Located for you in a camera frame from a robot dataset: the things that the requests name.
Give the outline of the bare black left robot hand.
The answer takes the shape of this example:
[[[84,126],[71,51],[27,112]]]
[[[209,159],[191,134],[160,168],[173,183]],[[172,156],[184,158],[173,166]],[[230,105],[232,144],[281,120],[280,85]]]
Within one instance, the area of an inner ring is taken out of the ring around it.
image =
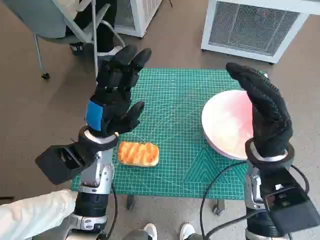
[[[139,117],[145,103],[132,104],[131,89],[136,86],[139,72],[151,55],[150,48],[137,52],[136,46],[127,45],[102,63],[85,114],[92,135],[104,138],[114,133],[124,134],[140,124]]]

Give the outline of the black knitted gloved right hand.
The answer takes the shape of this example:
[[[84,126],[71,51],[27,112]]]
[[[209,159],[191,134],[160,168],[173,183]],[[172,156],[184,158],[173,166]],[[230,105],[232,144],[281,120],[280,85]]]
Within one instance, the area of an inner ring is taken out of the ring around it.
[[[293,136],[292,120],[279,89],[262,72],[228,62],[225,69],[252,103],[253,142],[260,156],[283,155]]]

